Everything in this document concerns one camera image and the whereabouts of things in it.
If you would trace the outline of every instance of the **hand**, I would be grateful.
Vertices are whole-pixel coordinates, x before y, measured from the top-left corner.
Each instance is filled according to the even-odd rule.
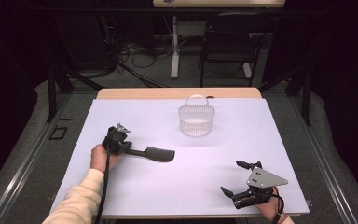
[[[273,194],[277,194],[277,188],[274,188]],[[268,221],[272,222],[278,212],[278,199],[271,197],[267,203],[256,204],[255,207]],[[287,215],[282,212],[278,223],[282,223],[286,218]]]
[[[89,168],[96,169],[104,173],[106,167],[106,157],[107,157],[107,152],[104,149],[104,147],[102,145],[95,146],[95,148],[93,148],[91,151],[91,163],[89,165]],[[109,170],[113,168],[116,161],[118,161],[120,157],[121,156],[110,155]]]

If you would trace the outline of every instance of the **chair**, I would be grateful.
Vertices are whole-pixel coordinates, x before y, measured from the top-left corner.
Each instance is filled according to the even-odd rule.
[[[203,87],[205,62],[239,63],[239,69],[251,63],[249,86],[252,86],[262,41],[271,24],[270,18],[261,13],[223,12],[212,16],[205,25],[199,61],[200,86]]]

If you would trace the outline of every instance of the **gray carpet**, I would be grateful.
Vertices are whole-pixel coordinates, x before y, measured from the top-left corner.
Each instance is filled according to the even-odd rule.
[[[138,54],[125,62],[138,73],[157,80],[171,87],[197,87],[199,85],[200,70],[197,68],[200,48],[197,40],[187,40],[181,47],[180,75],[178,79],[170,78],[171,56],[153,57]],[[260,69],[257,70],[255,85],[260,85],[262,67],[268,53],[268,49],[262,51]],[[137,68],[138,65],[152,65],[145,68]],[[218,68],[210,64],[207,69],[208,77],[216,77],[214,72]],[[234,77],[241,77],[236,70],[232,73]],[[94,79],[96,82],[111,88],[137,88],[145,87],[139,79],[130,73],[117,69],[113,74],[106,77]],[[66,165],[68,164],[72,150],[81,131],[84,120],[90,109],[90,103],[96,96],[96,91],[83,83],[73,80],[76,90],[71,95],[61,95],[62,111],[57,119],[50,124],[45,141],[40,146],[40,153],[34,158],[31,172],[24,177],[24,185],[14,196],[12,204],[7,209],[0,221],[2,223],[40,223],[49,212],[52,205],[50,199],[57,192]],[[208,79],[206,86],[238,86],[246,84],[246,80],[218,80]],[[347,223],[342,219],[339,205],[332,197],[332,190],[326,184],[326,179],[321,173],[321,167],[315,160],[313,145],[303,126],[303,121],[297,115],[296,102],[294,98],[287,98],[282,90],[285,83],[263,93],[268,100],[273,117],[277,123],[283,143],[295,169],[300,186],[305,198],[312,202],[310,213],[300,217],[294,217],[295,223]],[[12,178],[21,168],[21,163],[35,148],[39,136],[46,130],[46,119],[48,117],[47,85],[40,85],[37,89],[39,99],[27,127],[21,139],[13,149],[5,167],[0,173],[0,200],[5,194]],[[342,189],[342,194],[348,200],[348,204],[354,213],[358,223],[358,185],[345,163],[339,158],[331,140],[328,122],[324,114],[324,104],[316,95],[312,94],[310,106],[311,130],[314,133],[324,155],[329,161],[331,170],[337,178]],[[238,219],[238,223],[267,223],[261,218]]]

